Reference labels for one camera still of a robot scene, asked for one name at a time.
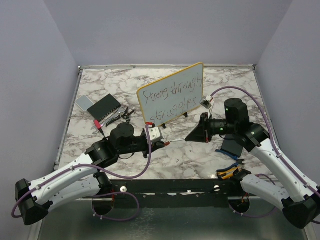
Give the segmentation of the white marker pen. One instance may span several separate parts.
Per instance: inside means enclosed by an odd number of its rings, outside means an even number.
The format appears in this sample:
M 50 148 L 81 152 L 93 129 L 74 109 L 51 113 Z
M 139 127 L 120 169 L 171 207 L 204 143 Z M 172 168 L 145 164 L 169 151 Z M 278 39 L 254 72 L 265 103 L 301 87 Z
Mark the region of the white marker pen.
M 186 140 L 185 138 L 178 138 L 178 139 L 170 140 L 170 143 L 183 142 L 185 140 Z

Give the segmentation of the yellow framed whiteboard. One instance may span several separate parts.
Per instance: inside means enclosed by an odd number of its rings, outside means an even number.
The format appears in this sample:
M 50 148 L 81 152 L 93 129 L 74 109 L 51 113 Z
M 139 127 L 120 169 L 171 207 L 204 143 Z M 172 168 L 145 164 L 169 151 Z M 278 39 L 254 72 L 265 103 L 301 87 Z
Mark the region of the yellow framed whiteboard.
M 198 62 L 140 87 L 137 92 L 145 123 L 161 126 L 200 106 L 204 64 Z

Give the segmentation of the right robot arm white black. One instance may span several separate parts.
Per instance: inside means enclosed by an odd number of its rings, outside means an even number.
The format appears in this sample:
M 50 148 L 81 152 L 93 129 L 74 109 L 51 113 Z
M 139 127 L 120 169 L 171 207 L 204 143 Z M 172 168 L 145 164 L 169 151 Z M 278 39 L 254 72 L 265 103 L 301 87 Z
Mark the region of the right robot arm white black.
M 250 121 L 247 105 L 241 99 L 226 100 L 224 110 L 224 119 L 202 113 L 199 124 L 185 140 L 209 143 L 215 135 L 232 135 L 238 145 L 272 172 L 282 187 L 242 170 L 230 182 L 230 191 L 236 196 L 246 192 L 260 197 L 281 210 L 293 226 L 304 229 L 320 214 L 319 185 L 290 161 L 265 128 Z

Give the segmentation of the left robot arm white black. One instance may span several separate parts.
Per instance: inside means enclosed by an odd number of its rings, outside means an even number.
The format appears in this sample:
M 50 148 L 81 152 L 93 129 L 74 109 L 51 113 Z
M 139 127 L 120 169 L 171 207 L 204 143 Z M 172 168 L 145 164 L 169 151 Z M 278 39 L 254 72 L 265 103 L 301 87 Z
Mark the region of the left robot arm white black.
M 26 226 L 44 219 L 53 209 L 79 198 L 106 197 L 112 188 L 106 168 L 122 155 L 142 153 L 151 163 L 152 152 L 165 148 L 161 130 L 147 123 L 140 136 L 135 136 L 130 123 L 120 123 L 108 137 L 95 142 L 74 161 L 44 177 L 15 184 L 11 216 L 21 218 Z

